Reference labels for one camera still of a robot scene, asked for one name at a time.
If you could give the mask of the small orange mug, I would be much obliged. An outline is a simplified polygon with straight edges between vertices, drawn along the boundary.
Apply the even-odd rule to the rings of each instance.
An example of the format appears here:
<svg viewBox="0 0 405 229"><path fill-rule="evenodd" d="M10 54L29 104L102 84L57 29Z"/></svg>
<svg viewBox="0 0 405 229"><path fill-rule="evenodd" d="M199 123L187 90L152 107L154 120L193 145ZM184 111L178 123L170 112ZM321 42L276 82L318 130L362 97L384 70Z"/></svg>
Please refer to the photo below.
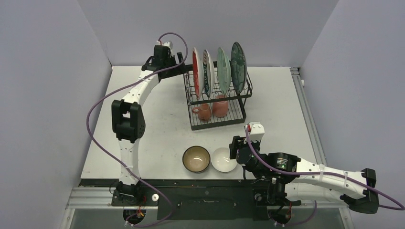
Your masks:
<svg viewBox="0 0 405 229"><path fill-rule="evenodd" d="M208 122L212 117L211 107L207 103L192 108L192 112L197 114L198 119L202 122Z"/></svg>

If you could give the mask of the dark blue plate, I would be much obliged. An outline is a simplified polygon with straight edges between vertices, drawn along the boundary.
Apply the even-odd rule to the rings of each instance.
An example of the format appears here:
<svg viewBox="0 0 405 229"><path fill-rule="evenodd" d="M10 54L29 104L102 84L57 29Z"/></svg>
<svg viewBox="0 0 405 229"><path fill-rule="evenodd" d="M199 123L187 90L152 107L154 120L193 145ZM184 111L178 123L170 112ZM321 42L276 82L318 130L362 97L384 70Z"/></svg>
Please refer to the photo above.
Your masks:
<svg viewBox="0 0 405 229"><path fill-rule="evenodd" d="M234 42L232 45L230 65L234 90L240 94L247 78L247 65L244 50L239 42Z"/></svg>

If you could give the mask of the black wire dish rack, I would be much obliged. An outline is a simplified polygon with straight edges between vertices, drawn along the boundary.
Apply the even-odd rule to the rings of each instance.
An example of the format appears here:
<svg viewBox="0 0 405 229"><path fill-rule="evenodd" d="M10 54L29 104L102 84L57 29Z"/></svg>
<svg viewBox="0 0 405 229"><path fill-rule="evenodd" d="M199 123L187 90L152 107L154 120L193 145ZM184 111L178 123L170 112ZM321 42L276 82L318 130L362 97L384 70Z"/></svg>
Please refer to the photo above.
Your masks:
<svg viewBox="0 0 405 229"><path fill-rule="evenodd" d="M211 96L207 96L203 91L198 98L194 87L192 65L186 65L185 70L183 80L191 130L240 124L246 120L245 103L246 99L252 96L253 89L249 75L246 76L244 88L240 93L230 85L228 91L223 94L219 83L215 82ZM200 120L197 114L197 107L202 104L208 104L212 112L211 118L207 121Z"/></svg>

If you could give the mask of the white plate blue rim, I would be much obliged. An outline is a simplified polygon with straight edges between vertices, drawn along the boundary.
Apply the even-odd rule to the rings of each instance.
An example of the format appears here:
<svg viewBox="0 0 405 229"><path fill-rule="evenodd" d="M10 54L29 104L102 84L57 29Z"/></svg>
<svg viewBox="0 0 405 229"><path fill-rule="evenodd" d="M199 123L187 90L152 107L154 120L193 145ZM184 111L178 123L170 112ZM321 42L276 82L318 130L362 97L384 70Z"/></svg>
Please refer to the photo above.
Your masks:
<svg viewBox="0 0 405 229"><path fill-rule="evenodd" d="M203 51L203 73L204 73L204 90L208 98L213 95L214 88L214 64L211 55L207 50Z"/></svg>

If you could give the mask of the light green flower plate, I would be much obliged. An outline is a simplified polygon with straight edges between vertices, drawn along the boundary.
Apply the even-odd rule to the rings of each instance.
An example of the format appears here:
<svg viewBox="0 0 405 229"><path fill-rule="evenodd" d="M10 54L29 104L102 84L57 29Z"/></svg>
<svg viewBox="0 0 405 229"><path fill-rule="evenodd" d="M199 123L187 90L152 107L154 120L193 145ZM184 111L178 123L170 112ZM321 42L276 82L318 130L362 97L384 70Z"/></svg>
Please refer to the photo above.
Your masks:
<svg viewBox="0 0 405 229"><path fill-rule="evenodd" d="M231 83L230 60L223 48L217 49L217 80L222 94L227 94Z"/></svg>

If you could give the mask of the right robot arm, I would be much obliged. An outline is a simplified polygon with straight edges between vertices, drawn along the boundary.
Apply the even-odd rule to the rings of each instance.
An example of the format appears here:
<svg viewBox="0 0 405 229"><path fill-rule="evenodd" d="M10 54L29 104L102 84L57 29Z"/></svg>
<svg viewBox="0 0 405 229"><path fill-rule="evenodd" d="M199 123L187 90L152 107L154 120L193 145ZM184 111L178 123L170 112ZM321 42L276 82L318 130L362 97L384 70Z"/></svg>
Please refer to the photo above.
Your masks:
<svg viewBox="0 0 405 229"><path fill-rule="evenodd" d="M233 137L229 149L231 159L257 180L268 182L266 201L270 205L301 200L344 202L364 214L375 214L379 208L373 169L348 172L283 152L261 154L259 142L248 142L241 136Z"/></svg>

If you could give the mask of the brown black bowl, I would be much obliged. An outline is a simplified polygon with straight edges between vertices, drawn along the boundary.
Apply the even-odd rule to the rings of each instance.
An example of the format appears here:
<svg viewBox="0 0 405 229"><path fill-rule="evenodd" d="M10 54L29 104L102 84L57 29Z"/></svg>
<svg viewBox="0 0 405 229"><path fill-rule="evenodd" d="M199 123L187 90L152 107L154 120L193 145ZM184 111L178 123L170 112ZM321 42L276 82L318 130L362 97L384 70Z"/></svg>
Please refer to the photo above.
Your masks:
<svg viewBox="0 0 405 229"><path fill-rule="evenodd" d="M210 165L209 151L202 146L191 146L182 155L183 166L192 173L202 173Z"/></svg>

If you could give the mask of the large pink mug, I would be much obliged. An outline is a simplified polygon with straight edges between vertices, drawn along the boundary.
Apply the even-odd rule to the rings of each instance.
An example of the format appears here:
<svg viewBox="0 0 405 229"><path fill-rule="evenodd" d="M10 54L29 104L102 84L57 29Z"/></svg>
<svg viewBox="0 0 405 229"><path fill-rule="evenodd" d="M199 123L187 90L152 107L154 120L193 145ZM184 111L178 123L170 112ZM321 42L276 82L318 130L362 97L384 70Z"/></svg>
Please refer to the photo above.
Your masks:
<svg viewBox="0 0 405 229"><path fill-rule="evenodd" d="M212 104L212 113L215 117L225 117L228 113L229 102L228 100L214 102Z"/></svg>

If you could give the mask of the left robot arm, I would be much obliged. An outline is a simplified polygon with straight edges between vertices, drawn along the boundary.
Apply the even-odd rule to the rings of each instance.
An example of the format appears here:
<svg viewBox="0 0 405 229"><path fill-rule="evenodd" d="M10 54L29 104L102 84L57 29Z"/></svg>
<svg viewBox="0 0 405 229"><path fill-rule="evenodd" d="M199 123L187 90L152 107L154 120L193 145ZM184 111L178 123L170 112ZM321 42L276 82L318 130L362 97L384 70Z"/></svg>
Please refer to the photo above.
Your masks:
<svg viewBox="0 0 405 229"><path fill-rule="evenodd" d="M141 67L141 72L129 92L111 105L112 129L118 139L120 160L123 163L115 197L130 205L139 205L145 200L139 181L139 142L146 130L142 106L158 83L179 74L172 42L158 43L153 56Z"/></svg>

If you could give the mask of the red teal plate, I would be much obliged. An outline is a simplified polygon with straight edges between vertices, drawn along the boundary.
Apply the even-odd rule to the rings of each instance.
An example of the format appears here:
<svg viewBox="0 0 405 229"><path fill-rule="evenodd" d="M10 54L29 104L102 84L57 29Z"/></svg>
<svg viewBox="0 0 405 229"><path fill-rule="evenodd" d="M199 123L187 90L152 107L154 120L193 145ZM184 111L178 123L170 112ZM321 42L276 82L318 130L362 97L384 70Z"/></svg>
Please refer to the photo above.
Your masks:
<svg viewBox="0 0 405 229"><path fill-rule="evenodd" d="M203 63L196 47L192 51L192 71L196 98L200 100L204 89L204 74Z"/></svg>

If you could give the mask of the white bowl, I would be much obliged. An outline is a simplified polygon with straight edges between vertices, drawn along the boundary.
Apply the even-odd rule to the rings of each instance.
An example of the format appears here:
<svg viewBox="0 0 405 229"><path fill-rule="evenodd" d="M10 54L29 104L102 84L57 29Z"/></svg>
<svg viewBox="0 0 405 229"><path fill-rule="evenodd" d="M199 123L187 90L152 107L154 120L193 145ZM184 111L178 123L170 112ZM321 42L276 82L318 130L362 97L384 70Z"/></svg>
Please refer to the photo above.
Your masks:
<svg viewBox="0 0 405 229"><path fill-rule="evenodd" d="M212 153L211 164L217 171L228 173L236 168L237 161L230 158L229 148L221 147Z"/></svg>

